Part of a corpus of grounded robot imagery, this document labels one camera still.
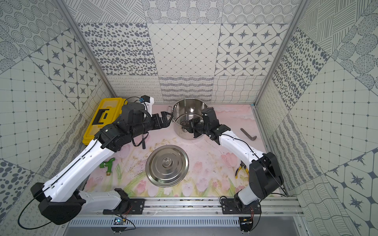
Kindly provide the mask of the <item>stainless steel pot lid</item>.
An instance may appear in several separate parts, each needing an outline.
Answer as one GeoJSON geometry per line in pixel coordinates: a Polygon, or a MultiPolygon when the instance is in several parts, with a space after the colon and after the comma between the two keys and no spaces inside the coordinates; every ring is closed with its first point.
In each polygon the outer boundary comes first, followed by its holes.
{"type": "Polygon", "coordinates": [[[181,182],[189,171],[189,157],[175,145],[155,149],[146,162],[148,180],[158,187],[172,187],[181,182]]]}

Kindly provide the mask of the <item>steel ladle spoon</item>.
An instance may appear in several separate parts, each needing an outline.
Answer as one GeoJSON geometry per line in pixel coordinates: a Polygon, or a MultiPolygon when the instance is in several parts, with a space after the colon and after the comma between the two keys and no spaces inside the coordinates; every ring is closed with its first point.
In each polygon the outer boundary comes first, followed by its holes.
{"type": "Polygon", "coordinates": [[[195,130],[195,119],[182,120],[180,122],[180,126],[181,126],[181,129],[184,132],[194,133],[194,130],[195,130]]]}

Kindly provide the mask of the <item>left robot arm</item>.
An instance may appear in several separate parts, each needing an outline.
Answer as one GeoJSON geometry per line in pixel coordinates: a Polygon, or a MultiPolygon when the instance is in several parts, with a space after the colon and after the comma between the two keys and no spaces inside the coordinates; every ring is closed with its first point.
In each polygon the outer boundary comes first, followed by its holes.
{"type": "Polygon", "coordinates": [[[124,105],[120,116],[101,128],[88,146],[61,172],[47,182],[31,187],[34,199],[39,202],[41,215],[56,225],[62,225],[84,212],[127,213],[132,204],[121,188],[91,194],[79,191],[78,187],[122,146],[133,143],[135,137],[151,130],[169,127],[172,118],[172,114],[165,111],[151,115],[143,103],[124,105]]]}

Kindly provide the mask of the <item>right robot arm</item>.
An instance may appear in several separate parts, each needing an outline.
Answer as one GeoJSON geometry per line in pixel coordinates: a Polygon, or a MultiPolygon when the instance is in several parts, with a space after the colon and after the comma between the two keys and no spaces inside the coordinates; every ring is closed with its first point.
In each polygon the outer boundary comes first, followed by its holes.
{"type": "Polygon", "coordinates": [[[283,186],[284,178],[277,157],[271,152],[258,151],[239,139],[228,126],[219,123],[213,108],[203,109],[201,119],[191,119],[183,122],[182,126],[195,138],[208,136],[231,151],[244,164],[249,173],[249,185],[234,195],[235,206],[239,211],[251,203],[259,203],[283,186]]]}

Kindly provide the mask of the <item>yellow black toolbox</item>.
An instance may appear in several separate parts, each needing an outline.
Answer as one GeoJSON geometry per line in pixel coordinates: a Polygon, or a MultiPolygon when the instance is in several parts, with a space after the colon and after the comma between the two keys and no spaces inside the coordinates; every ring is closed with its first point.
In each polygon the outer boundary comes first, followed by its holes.
{"type": "Polygon", "coordinates": [[[101,128],[113,123],[121,115],[125,101],[125,99],[117,97],[105,98],[100,102],[86,132],[84,133],[82,141],[84,145],[87,146],[101,128]]]}

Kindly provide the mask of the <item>dark hex key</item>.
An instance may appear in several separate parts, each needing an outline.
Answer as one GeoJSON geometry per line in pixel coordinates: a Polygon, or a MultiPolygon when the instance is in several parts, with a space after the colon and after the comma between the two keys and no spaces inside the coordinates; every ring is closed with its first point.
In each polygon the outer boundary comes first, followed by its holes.
{"type": "Polygon", "coordinates": [[[240,130],[251,140],[251,141],[255,141],[257,139],[257,136],[252,136],[250,135],[245,129],[243,128],[240,128],[240,130]]]}

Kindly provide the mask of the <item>green plastic pipe fitting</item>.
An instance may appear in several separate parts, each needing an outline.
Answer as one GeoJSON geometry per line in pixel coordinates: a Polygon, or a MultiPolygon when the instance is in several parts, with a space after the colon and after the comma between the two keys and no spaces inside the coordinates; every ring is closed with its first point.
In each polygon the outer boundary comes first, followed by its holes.
{"type": "Polygon", "coordinates": [[[110,176],[112,174],[112,166],[113,166],[113,162],[115,161],[115,158],[111,158],[109,159],[108,161],[104,161],[102,163],[100,163],[99,167],[101,169],[103,168],[106,168],[106,175],[107,176],[110,176]]]}

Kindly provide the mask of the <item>right small circuit board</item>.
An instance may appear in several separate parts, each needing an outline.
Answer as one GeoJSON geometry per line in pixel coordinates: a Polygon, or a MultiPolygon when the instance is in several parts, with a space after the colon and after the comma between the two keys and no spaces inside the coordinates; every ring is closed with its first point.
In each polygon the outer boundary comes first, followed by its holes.
{"type": "Polygon", "coordinates": [[[248,226],[252,227],[254,224],[254,220],[248,217],[239,217],[239,225],[240,226],[248,226]]]}

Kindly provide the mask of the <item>small circuit board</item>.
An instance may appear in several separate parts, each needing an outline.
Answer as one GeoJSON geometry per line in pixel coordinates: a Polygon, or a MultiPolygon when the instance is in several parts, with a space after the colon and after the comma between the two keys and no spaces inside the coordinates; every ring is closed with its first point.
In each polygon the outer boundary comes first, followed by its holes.
{"type": "Polygon", "coordinates": [[[120,217],[115,217],[112,225],[119,226],[119,227],[127,227],[126,220],[120,217]]]}
{"type": "Polygon", "coordinates": [[[240,226],[248,226],[252,227],[254,224],[254,220],[248,217],[239,217],[239,225],[240,226]]]}

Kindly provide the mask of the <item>left small circuit board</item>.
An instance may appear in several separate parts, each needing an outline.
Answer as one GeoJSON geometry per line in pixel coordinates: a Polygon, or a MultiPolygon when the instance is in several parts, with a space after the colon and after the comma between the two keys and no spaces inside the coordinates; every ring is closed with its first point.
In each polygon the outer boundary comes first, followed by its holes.
{"type": "Polygon", "coordinates": [[[119,226],[119,227],[127,227],[126,220],[120,217],[115,217],[112,225],[119,226]]]}

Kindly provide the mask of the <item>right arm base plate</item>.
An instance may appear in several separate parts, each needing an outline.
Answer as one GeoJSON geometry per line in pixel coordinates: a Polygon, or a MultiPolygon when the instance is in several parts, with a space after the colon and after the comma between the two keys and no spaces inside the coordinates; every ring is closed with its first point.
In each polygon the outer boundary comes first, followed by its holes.
{"type": "Polygon", "coordinates": [[[219,199],[223,214],[261,214],[261,205],[259,201],[253,201],[248,205],[242,204],[234,198],[225,196],[219,199]]]}

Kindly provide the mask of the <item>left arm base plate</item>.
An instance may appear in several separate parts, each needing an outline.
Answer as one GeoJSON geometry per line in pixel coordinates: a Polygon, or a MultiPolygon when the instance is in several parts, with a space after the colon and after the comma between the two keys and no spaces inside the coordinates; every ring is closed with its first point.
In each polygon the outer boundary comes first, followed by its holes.
{"type": "Polygon", "coordinates": [[[122,200],[120,204],[113,210],[105,209],[104,215],[126,215],[135,214],[141,215],[144,210],[145,199],[128,199],[122,200]]]}

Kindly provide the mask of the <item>aluminium front rail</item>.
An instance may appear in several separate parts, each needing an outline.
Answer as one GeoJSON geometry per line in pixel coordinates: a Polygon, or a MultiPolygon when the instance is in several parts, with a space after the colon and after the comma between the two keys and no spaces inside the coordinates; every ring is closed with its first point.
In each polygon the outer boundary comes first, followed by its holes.
{"type": "Polygon", "coordinates": [[[131,198],[132,208],[122,216],[304,216],[295,197],[268,197],[252,209],[237,211],[231,198],[146,197],[144,203],[131,198]]]}

